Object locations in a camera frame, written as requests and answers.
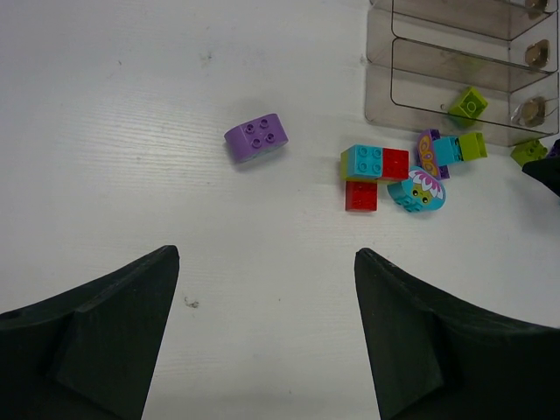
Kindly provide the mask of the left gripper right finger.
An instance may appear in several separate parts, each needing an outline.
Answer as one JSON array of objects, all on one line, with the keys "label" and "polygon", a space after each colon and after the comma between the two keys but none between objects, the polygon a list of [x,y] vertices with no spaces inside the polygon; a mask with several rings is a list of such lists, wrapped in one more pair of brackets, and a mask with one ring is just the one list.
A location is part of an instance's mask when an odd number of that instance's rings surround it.
[{"label": "left gripper right finger", "polygon": [[556,328],[470,304],[368,248],[354,277],[381,418],[558,418]]}]

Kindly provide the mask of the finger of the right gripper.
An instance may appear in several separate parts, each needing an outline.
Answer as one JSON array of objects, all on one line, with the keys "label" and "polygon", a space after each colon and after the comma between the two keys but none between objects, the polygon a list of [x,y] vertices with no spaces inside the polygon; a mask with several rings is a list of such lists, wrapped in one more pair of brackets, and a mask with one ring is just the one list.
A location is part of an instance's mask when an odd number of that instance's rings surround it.
[{"label": "finger of the right gripper", "polygon": [[560,157],[549,157],[527,162],[522,171],[560,196]]}]

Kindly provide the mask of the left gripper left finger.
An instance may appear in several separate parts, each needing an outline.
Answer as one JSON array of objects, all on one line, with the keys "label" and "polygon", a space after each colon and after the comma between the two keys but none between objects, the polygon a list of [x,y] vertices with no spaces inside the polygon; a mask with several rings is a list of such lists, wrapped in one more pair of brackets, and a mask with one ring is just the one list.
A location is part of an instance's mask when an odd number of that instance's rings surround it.
[{"label": "left gripper left finger", "polygon": [[179,278],[166,245],[1,316],[3,419],[139,419]]}]

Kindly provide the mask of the green wide lego brick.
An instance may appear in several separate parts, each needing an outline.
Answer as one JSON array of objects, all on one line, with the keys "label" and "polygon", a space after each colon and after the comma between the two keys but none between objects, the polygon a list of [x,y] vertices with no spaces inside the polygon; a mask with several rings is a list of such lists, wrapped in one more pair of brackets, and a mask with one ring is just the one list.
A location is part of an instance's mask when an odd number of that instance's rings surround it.
[{"label": "green wide lego brick", "polygon": [[517,144],[511,151],[510,157],[520,166],[526,163],[544,159],[548,154],[548,149],[542,145],[539,139],[529,140]]}]

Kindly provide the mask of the green small lego brick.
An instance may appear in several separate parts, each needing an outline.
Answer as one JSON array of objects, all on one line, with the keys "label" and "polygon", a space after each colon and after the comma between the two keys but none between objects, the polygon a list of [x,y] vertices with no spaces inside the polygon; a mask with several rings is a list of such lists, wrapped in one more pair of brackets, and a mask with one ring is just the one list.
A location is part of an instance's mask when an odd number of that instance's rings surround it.
[{"label": "green small lego brick", "polygon": [[461,129],[472,127],[487,109],[488,101],[476,87],[467,87],[448,109],[451,121]]}]

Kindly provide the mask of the blue oval flower lego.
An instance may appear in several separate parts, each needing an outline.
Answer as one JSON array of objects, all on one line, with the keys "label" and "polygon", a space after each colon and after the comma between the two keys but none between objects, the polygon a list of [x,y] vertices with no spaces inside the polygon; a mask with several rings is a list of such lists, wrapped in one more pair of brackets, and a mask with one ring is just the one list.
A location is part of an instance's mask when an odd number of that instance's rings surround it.
[{"label": "blue oval flower lego", "polygon": [[443,184],[419,166],[411,166],[405,180],[387,189],[391,199],[408,213],[437,211],[446,201]]}]

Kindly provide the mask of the purple rounded lego brick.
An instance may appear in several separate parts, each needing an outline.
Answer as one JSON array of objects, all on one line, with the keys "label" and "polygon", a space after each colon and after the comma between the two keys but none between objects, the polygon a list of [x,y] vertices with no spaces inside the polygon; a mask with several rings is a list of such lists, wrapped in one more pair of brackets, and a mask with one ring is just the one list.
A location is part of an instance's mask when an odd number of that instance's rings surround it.
[{"label": "purple rounded lego brick", "polygon": [[289,138],[278,114],[237,125],[224,134],[235,163],[241,164],[285,146]]}]

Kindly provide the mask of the green lego brick center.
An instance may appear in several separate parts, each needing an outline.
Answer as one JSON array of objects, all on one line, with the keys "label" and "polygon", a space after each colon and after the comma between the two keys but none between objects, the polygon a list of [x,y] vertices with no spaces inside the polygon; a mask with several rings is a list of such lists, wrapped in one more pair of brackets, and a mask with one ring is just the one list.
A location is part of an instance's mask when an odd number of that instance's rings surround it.
[{"label": "green lego brick center", "polygon": [[481,132],[471,132],[458,137],[458,146],[464,161],[487,157],[487,148]]}]

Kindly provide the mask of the blue lego brick center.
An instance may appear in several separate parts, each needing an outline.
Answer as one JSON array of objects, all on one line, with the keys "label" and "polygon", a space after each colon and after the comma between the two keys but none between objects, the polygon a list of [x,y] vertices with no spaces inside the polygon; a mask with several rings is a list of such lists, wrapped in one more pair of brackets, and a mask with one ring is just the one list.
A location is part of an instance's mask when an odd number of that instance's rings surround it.
[{"label": "blue lego brick center", "polygon": [[435,140],[433,149],[438,166],[454,165],[464,161],[457,136],[445,136]]}]

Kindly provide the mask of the purple butterfly lego piece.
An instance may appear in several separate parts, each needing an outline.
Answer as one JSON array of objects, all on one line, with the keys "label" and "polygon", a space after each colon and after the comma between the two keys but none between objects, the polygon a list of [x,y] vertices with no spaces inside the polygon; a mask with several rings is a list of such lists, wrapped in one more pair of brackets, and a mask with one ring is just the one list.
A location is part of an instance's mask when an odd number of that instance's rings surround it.
[{"label": "purple butterfly lego piece", "polygon": [[422,167],[436,179],[449,179],[450,173],[446,165],[439,165],[434,142],[440,138],[437,129],[423,131],[416,141],[416,165]]}]

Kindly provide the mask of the clear bin nearest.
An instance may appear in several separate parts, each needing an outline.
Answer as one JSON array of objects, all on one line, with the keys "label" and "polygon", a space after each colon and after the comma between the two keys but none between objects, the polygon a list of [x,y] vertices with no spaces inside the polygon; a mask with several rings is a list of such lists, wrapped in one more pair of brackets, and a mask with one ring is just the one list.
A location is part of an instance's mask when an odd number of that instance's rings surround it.
[{"label": "clear bin nearest", "polygon": [[[467,129],[448,115],[468,87],[488,101]],[[375,125],[448,135],[479,131],[490,144],[513,146],[559,132],[559,79],[533,70],[408,38],[374,41],[368,54],[365,117]]]}]

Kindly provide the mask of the red lego brick upper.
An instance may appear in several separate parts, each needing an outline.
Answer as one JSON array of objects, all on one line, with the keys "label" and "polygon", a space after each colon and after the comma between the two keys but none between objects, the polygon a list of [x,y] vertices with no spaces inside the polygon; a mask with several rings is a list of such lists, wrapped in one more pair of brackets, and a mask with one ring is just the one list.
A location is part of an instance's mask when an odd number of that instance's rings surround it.
[{"label": "red lego brick upper", "polygon": [[383,148],[380,181],[400,182],[409,177],[410,154],[407,150]]}]

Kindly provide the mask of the red lego brick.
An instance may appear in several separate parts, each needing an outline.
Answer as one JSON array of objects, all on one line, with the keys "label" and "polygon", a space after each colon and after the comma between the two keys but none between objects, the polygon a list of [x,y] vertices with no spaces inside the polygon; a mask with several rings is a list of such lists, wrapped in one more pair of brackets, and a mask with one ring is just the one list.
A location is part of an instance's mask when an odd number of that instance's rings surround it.
[{"label": "red lego brick", "polygon": [[410,154],[407,150],[383,148],[380,181],[400,182],[409,177]]},{"label": "red lego brick", "polygon": [[377,210],[378,185],[376,183],[347,181],[345,209],[348,212],[372,213]]}]

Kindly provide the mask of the red lego brick lower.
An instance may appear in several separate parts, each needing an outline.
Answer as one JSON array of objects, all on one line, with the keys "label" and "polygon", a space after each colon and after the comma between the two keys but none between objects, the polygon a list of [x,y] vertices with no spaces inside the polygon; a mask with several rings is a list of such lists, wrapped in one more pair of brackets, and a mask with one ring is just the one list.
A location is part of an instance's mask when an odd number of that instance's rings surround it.
[{"label": "red lego brick lower", "polygon": [[378,185],[376,183],[347,181],[345,209],[348,212],[372,213],[377,210]]}]

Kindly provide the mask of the blue green lego brick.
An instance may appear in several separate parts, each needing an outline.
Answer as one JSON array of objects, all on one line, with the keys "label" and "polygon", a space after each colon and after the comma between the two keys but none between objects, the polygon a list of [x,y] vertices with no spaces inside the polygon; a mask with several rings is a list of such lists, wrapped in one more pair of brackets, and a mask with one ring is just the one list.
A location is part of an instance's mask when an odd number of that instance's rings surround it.
[{"label": "blue green lego brick", "polygon": [[340,154],[340,174],[345,181],[374,182],[382,177],[383,148],[355,144]]}]

